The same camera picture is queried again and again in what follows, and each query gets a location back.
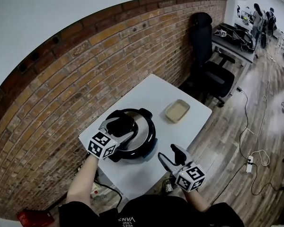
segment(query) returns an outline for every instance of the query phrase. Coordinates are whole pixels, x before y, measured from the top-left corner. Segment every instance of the chair backrest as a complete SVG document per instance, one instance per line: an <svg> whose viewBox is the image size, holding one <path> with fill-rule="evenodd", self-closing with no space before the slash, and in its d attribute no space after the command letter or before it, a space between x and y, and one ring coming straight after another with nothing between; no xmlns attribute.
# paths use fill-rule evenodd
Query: chair backrest
<svg viewBox="0 0 284 227"><path fill-rule="evenodd" d="M207 13L195 13L190 17L189 39L195 52L194 67L201 67L213 54L212 21Z"/></svg>

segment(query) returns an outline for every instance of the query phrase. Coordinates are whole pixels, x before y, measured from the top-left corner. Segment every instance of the black sleeve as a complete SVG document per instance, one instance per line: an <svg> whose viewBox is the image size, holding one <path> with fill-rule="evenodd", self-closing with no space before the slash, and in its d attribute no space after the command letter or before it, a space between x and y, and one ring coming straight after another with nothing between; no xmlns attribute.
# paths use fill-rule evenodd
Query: black sleeve
<svg viewBox="0 0 284 227"><path fill-rule="evenodd" d="M99 225L99 216L83 202L69 202L59 207L60 227L92 227Z"/></svg>
<svg viewBox="0 0 284 227"><path fill-rule="evenodd" d="M225 202L212 205L205 213L210 225L244 227L237 213Z"/></svg>

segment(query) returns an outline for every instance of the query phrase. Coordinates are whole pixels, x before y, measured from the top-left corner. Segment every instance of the dark hair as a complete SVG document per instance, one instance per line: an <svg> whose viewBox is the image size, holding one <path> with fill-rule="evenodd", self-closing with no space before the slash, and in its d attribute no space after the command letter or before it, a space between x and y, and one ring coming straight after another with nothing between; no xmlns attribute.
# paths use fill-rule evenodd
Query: dark hair
<svg viewBox="0 0 284 227"><path fill-rule="evenodd" d="M263 16L263 13L261 12L260 6L257 3L254 4L254 8L260 16Z"/></svg>

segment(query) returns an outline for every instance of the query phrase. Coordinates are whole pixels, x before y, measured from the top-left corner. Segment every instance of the chair seat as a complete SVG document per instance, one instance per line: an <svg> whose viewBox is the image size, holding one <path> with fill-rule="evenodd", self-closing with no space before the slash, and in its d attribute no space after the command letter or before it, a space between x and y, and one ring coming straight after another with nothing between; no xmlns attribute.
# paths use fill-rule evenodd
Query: chair seat
<svg viewBox="0 0 284 227"><path fill-rule="evenodd" d="M218 64L208 61L201 67L200 82L212 95L225 97L235 80L235 76L227 69Z"/></svg>

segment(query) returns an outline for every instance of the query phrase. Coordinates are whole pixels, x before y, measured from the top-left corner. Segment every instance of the black office chair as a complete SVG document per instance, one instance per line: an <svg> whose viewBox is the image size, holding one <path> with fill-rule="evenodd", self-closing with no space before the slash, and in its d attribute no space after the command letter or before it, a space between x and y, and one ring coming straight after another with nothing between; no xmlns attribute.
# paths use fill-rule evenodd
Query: black office chair
<svg viewBox="0 0 284 227"><path fill-rule="evenodd" d="M195 62L190 68L190 75L196 86L203 91L202 103L206 101L207 94L213 95L223 107L225 97L231 89L235 76L222 66L226 61L236 61L220 53L222 61L219 65L209 61L213 54L212 45L212 18L207 13L195 13L190 18L191 28L189 37L195 53Z"/></svg>

